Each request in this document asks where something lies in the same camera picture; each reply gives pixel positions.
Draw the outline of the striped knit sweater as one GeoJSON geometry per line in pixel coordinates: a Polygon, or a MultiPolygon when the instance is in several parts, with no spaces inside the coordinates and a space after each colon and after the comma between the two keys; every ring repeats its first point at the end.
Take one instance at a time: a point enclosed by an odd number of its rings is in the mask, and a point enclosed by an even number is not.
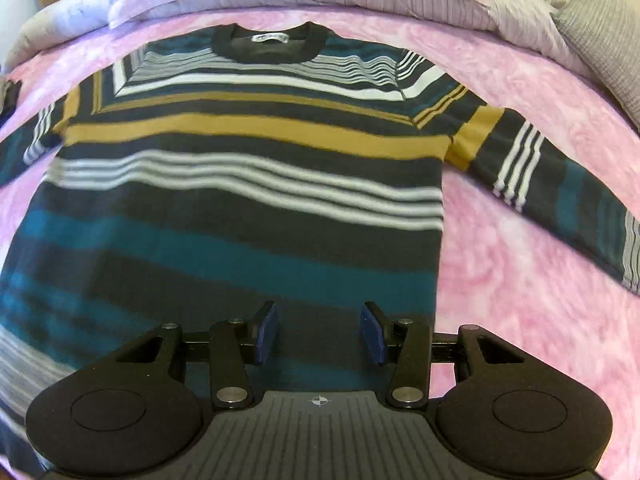
{"type": "Polygon", "coordinates": [[[43,179],[1,271],[1,463],[40,474],[27,408],[135,336],[273,301],[265,389],[370,389],[359,311],[433,316],[442,173],[467,174],[630,292],[639,223],[548,131],[424,55],[305,23],[145,44],[1,143],[43,179]]]}

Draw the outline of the pink rose bedspread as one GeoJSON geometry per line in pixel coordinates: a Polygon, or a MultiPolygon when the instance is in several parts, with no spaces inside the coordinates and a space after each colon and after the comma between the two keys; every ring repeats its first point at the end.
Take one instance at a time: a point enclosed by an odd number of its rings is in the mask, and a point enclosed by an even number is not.
{"type": "MultiPolygon", "coordinates": [[[[639,139],[597,86],[488,32],[337,8],[206,12],[102,28],[18,66],[11,132],[75,84],[146,42],[236,23],[282,30],[313,21],[347,38],[409,48],[485,101],[518,110],[630,208],[639,206],[639,139]]],[[[436,327],[486,327],[597,391],[613,415],[599,470],[639,474],[639,300],[587,259],[447,169],[436,327]]]]}

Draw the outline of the grey checked pillow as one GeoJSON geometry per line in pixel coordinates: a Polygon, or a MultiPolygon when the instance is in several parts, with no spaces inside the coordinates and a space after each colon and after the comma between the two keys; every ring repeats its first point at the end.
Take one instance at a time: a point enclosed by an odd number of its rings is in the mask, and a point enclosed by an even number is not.
{"type": "Polygon", "coordinates": [[[631,122],[638,125],[638,13],[625,0],[570,0],[552,20],[631,122]]]}

